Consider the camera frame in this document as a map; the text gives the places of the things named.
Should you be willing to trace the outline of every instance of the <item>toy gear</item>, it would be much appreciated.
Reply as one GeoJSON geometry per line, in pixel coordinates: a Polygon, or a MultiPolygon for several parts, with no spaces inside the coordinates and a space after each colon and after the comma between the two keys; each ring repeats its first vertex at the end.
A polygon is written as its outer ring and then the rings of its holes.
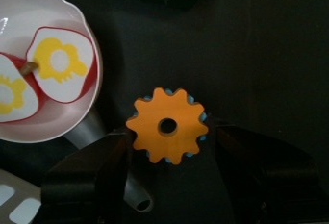
{"type": "Polygon", "coordinates": [[[188,100],[183,89],[167,93],[158,87],[151,98],[135,101],[138,114],[127,119],[126,125],[138,134],[134,148],[148,150],[152,163],[166,158],[167,162],[179,164],[183,153],[199,152],[196,138],[208,128],[200,118],[203,106],[188,100]]]}

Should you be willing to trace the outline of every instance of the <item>dark background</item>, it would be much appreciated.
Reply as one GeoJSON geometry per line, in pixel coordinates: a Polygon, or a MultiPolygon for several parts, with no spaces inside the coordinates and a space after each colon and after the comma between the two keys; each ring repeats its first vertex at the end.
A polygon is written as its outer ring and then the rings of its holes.
{"type": "MultiPolygon", "coordinates": [[[[200,0],[187,11],[139,0],[67,1],[100,45],[95,105],[108,130],[124,125],[138,97],[182,87],[206,113],[310,153],[329,193],[329,0],[200,0]]],[[[127,222],[231,223],[210,147],[180,166],[150,165],[140,155],[158,207],[147,215],[127,209],[127,222]]],[[[36,145],[2,141],[0,162],[39,184],[73,151],[63,137],[36,145]]]]}

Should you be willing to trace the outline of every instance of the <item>white object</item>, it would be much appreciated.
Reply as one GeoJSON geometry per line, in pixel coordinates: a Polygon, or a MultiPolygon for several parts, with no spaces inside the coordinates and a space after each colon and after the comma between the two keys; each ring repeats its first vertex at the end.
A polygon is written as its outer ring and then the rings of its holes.
{"type": "Polygon", "coordinates": [[[29,224],[41,206],[40,188],[0,169],[0,223],[29,224]]]}
{"type": "Polygon", "coordinates": [[[61,28],[40,28],[28,48],[27,60],[39,65],[33,74],[45,95],[57,102],[73,102],[81,95],[93,62],[88,38],[61,28]]]}
{"type": "Polygon", "coordinates": [[[12,60],[0,54],[0,122],[28,118],[39,109],[35,90],[21,77],[12,60]]]}
{"type": "Polygon", "coordinates": [[[0,52],[25,58],[25,52],[40,27],[73,30],[91,39],[97,62],[96,81],[85,95],[69,104],[51,99],[29,118],[0,126],[0,138],[21,143],[51,140],[80,123],[93,104],[101,81],[101,57],[96,39],[83,13],[64,0],[0,0],[0,52]]]}

